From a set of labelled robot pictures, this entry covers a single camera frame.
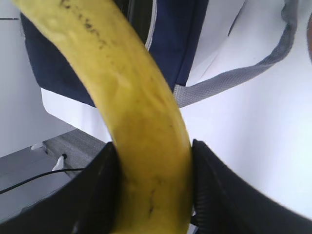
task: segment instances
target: yellow banana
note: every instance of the yellow banana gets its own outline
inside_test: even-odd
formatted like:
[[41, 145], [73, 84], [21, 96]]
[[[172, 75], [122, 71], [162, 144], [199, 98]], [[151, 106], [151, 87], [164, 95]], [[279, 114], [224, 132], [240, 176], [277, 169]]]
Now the yellow banana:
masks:
[[122, 169], [116, 234], [185, 234], [188, 134], [154, 60], [112, 0], [13, 0], [65, 55], [101, 112]]

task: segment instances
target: banana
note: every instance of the banana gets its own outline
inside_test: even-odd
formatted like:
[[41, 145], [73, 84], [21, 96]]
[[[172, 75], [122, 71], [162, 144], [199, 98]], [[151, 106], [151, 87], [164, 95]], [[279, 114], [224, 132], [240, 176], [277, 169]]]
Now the banana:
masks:
[[110, 131], [122, 170], [113, 233], [185, 234], [188, 134], [154, 60], [112, 0], [13, 0], [65, 55]]

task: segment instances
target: black cable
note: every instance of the black cable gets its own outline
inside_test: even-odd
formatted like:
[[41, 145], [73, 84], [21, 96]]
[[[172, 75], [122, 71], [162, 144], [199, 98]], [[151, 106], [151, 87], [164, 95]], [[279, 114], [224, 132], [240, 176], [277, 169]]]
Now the black cable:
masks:
[[30, 181], [33, 181], [33, 180], [38, 179], [38, 178], [40, 178], [40, 177], [43, 177], [43, 176], [47, 176], [47, 175], [54, 174], [54, 173], [60, 173], [60, 172], [76, 172], [76, 171], [82, 171], [83, 169], [84, 169], [84, 168], [74, 168], [74, 169], [62, 169], [62, 170], [56, 170], [56, 171], [52, 171], [52, 172], [46, 172], [46, 173], [43, 173], [43, 174], [34, 176], [34, 177], [32, 177], [32, 178], [29, 178], [29, 179], [27, 179], [27, 180], [25, 180], [25, 181], [23, 181], [23, 182], [21, 182], [21, 183], [18, 183], [18, 184], [16, 184], [16, 185], [13, 185], [13, 186], [11, 186], [11, 187], [9, 187], [9, 188], [6, 188], [6, 189], [4, 189], [4, 190], [1, 190], [1, 191], [0, 191], [0, 195], [3, 194], [3, 193], [6, 193], [6, 192], [8, 192], [8, 191], [10, 191], [10, 190], [12, 190], [12, 189], [15, 189], [15, 188], [17, 188], [17, 187], [19, 187], [19, 186], [21, 186], [21, 185], [24, 185], [24, 184], [26, 184], [26, 183], [28, 183], [28, 182], [30, 182]]

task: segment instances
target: white table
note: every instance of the white table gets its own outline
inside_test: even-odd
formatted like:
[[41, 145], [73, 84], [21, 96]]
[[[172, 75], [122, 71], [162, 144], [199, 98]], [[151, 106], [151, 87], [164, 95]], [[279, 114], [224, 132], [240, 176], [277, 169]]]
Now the white table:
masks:
[[[284, 29], [283, 0], [249, 0], [202, 79], [253, 65]], [[312, 2], [302, 0], [289, 56], [242, 85], [181, 109], [191, 139], [203, 140], [239, 176], [280, 204], [312, 218], [312, 66], [306, 26]], [[109, 141], [98, 111], [42, 90], [47, 112]]]

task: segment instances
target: brown spot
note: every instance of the brown spot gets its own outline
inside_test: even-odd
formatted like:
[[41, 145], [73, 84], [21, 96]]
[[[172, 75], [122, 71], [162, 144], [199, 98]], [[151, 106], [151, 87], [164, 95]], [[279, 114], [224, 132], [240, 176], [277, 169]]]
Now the brown spot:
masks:
[[151, 195], [150, 195], [150, 208], [148, 210], [148, 218], [151, 218], [152, 213], [154, 211], [154, 193], [155, 193], [156, 189], [153, 189], [151, 191]]
[[157, 181], [157, 184], [159, 184], [160, 186], [162, 186], [165, 183], [165, 181], [160, 178], [157, 178], [156, 181]]
[[61, 0], [59, 3], [60, 7], [65, 7], [66, 9], [69, 9], [71, 6], [70, 5], [65, 5], [65, 3], [69, 3], [70, 0]]
[[86, 19], [85, 23], [84, 23], [84, 26], [86, 27], [86, 29], [90, 29], [92, 28], [92, 24], [89, 23], [90, 20], [89, 19]]
[[99, 37], [99, 33], [96, 29], [92, 29], [90, 33], [95, 34], [97, 37]]

